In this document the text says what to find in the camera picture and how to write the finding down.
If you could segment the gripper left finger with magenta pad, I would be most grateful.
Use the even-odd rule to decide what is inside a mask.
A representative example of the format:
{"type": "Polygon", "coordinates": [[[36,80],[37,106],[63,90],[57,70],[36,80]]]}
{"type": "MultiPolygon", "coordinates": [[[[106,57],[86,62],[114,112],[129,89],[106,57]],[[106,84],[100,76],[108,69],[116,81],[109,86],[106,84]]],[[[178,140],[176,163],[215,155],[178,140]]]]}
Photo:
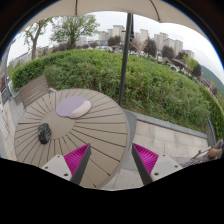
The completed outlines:
{"type": "Polygon", "coordinates": [[[91,145],[86,144],[65,156],[55,155],[42,169],[79,185],[90,155],[91,145]]]}

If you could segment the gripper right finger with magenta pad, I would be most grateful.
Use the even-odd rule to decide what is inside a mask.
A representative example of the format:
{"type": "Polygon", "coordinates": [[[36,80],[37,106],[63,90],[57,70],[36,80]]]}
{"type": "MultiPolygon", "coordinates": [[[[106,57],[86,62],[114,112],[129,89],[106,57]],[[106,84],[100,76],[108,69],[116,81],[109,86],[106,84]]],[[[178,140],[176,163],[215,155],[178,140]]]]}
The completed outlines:
{"type": "Polygon", "coordinates": [[[148,185],[182,169],[182,166],[170,156],[158,155],[136,143],[132,144],[132,155],[143,185],[148,185]]]}

